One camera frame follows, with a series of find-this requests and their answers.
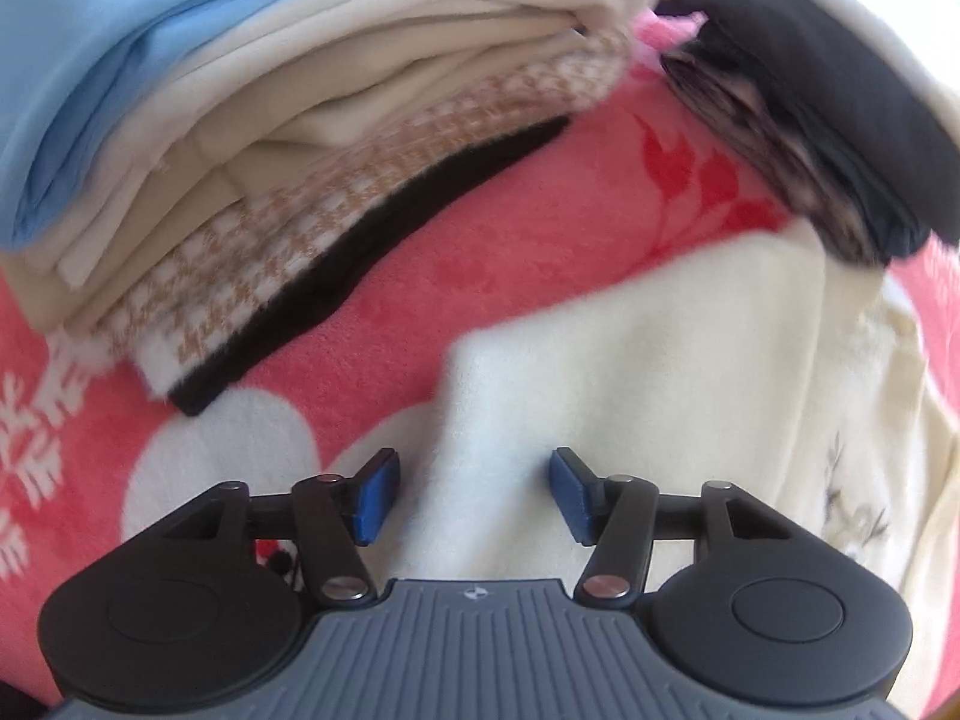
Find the stack of folded clothes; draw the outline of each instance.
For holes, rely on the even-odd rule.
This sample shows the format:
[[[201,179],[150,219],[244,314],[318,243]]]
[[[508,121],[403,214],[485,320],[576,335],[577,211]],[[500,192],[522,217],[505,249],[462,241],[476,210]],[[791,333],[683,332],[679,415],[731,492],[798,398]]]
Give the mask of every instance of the stack of folded clothes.
[[[960,241],[960,100],[865,5],[672,0],[658,12],[707,15],[662,57],[674,91],[835,255],[885,265],[931,231]]]
[[[603,100],[654,1],[0,0],[0,269],[209,399]]]

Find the blue garment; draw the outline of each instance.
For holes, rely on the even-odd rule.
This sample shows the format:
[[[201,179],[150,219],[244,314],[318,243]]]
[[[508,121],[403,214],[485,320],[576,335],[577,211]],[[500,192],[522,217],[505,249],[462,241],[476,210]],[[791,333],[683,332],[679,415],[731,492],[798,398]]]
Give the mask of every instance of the blue garment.
[[[0,247],[37,240],[136,100],[275,1],[0,0]]]

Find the ribbed surface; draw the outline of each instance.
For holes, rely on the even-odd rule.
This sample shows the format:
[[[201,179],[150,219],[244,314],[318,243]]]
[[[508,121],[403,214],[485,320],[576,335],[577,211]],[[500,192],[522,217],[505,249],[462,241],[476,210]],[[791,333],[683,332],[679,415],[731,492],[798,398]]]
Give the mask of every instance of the ribbed surface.
[[[56,720],[121,715],[65,704]],[[663,662],[631,618],[558,581],[399,581],[325,616],[277,678],[191,720],[796,720],[719,696]],[[881,702],[822,720],[902,720]]]

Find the pink blanket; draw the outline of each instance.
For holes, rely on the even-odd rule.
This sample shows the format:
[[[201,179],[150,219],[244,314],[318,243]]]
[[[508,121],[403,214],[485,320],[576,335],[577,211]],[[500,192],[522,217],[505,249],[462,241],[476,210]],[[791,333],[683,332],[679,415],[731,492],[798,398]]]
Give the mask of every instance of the pink blanket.
[[[674,39],[663,23],[638,29],[648,46]],[[430,400],[462,333],[783,223],[760,177],[650,69],[652,50],[637,60],[612,100],[458,200],[382,261],[333,319],[197,420],[149,402],[128,365],[98,372],[64,338],[32,334],[0,288],[0,679],[55,699],[35,643],[40,606],[154,517],[145,502],[189,497],[217,481],[203,475],[211,468],[279,490]],[[960,327],[956,256],[930,245],[896,275],[938,382],[960,407],[960,344],[950,346]],[[960,597],[954,610],[934,699],[960,683]]]

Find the white fabric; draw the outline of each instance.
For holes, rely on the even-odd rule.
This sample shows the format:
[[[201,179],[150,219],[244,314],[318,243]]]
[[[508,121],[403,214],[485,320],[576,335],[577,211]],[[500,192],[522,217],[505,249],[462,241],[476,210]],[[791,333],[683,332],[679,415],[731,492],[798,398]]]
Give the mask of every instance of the white fabric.
[[[881,279],[827,259],[799,224],[465,337],[438,439],[406,466],[368,562],[381,578],[572,586],[589,551],[546,485],[556,446],[664,493],[728,479],[904,594],[918,646],[892,700],[919,716],[949,619],[960,458],[916,326]],[[688,560],[659,549],[650,586]]]
[[[915,55],[911,47],[904,42],[904,38],[879,15],[872,13],[870,8],[861,1],[810,1],[816,2],[883,59],[918,100],[930,109],[941,127],[954,143],[957,143],[957,148],[960,148],[960,76],[955,79],[956,85],[953,88],[937,79],[930,70],[931,67],[936,66],[937,60],[928,56],[926,57],[928,64],[923,63],[923,57]],[[927,20],[951,25],[955,25],[957,20],[960,20],[960,0],[953,0],[953,7],[947,12],[940,12],[926,2],[923,2],[923,10],[925,11],[923,15],[910,20],[910,33],[923,31],[923,23]],[[946,34],[943,38],[941,53],[945,53],[946,58],[955,67],[960,63],[960,42],[949,39]]]
[[[253,79],[309,50],[436,0],[284,0],[195,52],[124,117],[101,146],[85,189],[27,261],[47,272],[99,213],[119,224],[166,149]],[[589,29],[626,23],[652,0],[480,0],[574,13]]]

